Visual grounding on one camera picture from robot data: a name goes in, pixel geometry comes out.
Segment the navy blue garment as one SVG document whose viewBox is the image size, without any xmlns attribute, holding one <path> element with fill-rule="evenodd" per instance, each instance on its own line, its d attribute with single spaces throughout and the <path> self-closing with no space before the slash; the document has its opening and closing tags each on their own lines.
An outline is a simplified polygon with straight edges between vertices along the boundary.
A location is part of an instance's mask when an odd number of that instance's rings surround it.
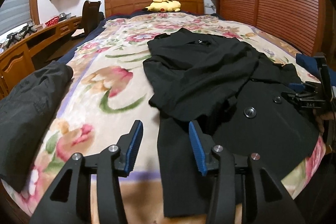
<svg viewBox="0 0 336 224">
<path fill-rule="evenodd" d="M 320 74 L 317 67 L 317 62 L 314 57 L 309 57 L 301 53 L 297 53 L 295 56 L 296 63 L 308 71 L 312 76 L 320 80 Z"/>
</svg>

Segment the red basket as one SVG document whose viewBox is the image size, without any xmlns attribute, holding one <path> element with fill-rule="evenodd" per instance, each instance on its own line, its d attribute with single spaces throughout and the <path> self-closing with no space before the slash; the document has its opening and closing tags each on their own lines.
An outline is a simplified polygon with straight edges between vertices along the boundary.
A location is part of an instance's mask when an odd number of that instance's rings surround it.
<svg viewBox="0 0 336 224">
<path fill-rule="evenodd" d="M 46 27 L 51 27 L 58 24 L 58 22 L 59 22 L 59 16 L 54 16 L 49 21 L 45 22 L 45 25 Z"/>
</svg>

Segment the yellow plush toy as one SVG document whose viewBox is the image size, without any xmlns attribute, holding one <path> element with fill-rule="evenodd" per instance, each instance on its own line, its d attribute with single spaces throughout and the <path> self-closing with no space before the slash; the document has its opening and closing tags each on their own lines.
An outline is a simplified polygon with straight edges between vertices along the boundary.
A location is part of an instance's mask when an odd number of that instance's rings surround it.
<svg viewBox="0 0 336 224">
<path fill-rule="evenodd" d="M 151 12 L 180 12 L 181 3 L 175 0 L 153 0 L 149 6 L 142 10 Z"/>
</svg>

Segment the dark wooden chair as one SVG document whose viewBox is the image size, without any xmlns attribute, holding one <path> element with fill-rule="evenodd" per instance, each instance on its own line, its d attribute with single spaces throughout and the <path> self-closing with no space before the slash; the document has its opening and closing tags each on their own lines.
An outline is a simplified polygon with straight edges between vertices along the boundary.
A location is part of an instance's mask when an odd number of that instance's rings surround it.
<svg viewBox="0 0 336 224">
<path fill-rule="evenodd" d="M 95 30 L 100 22 L 105 19 L 104 13 L 100 11 L 101 2 L 85 1 L 81 22 L 77 30 L 72 34 L 72 39 L 78 39 L 88 36 Z"/>
</svg>

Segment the wooden desk cabinet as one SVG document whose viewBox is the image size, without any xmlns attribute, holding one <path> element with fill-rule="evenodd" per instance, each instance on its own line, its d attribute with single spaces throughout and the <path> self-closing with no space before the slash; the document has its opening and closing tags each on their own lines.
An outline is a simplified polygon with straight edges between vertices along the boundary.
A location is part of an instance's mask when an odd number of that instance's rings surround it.
<svg viewBox="0 0 336 224">
<path fill-rule="evenodd" d="M 45 27 L 1 53 L 1 98 L 26 76 L 35 71 L 32 58 L 46 47 L 78 29 L 80 16 Z"/>
</svg>

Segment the grey window blind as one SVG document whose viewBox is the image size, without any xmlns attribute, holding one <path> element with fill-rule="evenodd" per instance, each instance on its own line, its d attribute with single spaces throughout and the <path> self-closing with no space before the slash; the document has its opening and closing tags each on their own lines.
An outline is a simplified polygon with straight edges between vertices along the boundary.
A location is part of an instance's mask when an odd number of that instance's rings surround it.
<svg viewBox="0 0 336 224">
<path fill-rule="evenodd" d="M 1 5 L 1 35 L 31 20 L 29 0 L 5 0 Z"/>
</svg>

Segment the floral bed blanket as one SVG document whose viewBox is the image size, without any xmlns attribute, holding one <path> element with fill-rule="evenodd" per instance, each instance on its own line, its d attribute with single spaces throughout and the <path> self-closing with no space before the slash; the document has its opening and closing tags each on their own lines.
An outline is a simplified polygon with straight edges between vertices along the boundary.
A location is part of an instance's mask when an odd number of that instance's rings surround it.
<svg viewBox="0 0 336 224">
<path fill-rule="evenodd" d="M 69 157 L 99 153 L 127 133 L 136 119 L 144 126 L 133 172 L 120 180 L 129 223 L 204 223 L 205 217 L 165 218 L 157 153 L 159 112 L 149 105 L 153 90 L 143 71 L 148 41 L 185 28 L 250 43 L 274 63 L 293 64 L 288 43 L 247 24 L 213 15 L 153 13 L 103 21 L 76 47 L 68 65 L 72 82 L 48 126 L 26 186 L 16 192 L 6 182 L 2 198 L 18 223 L 28 223 L 38 202 Z"/>
</svg>

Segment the folded dark grey garment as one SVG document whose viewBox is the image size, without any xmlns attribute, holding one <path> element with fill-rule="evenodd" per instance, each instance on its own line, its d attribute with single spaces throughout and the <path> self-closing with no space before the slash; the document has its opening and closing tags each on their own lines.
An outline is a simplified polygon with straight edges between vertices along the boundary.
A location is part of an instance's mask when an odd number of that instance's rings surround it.
<svg viewBox="0 0 336 224">
<path fill-rule="evenodd" d="M 22 79 L 1 100 L 1 179 L 25 187 L 35 153 L 74 74 L 53 61 Z"/>
</svg>

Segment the black coat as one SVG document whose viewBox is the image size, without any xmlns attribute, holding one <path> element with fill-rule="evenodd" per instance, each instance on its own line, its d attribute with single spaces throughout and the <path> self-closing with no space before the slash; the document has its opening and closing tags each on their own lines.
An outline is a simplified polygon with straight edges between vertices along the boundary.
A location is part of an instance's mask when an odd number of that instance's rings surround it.
<svg viewBox="0 0 336 224">
<path fill-rule="evenodd" d="M 180 29 L 148 42 L 143 62 L 159 110 L 157 141 L 165 217 L 205 214 L 211 180 L 198 171 L 189 139 L 197 121 L 216 144 L 258 153 L 282 179 L 310 157 L 318 140 L 312 119 L 282 97 L 299 84 L 293 64 L 276 64 L 236 38 Z"/>
</svg>

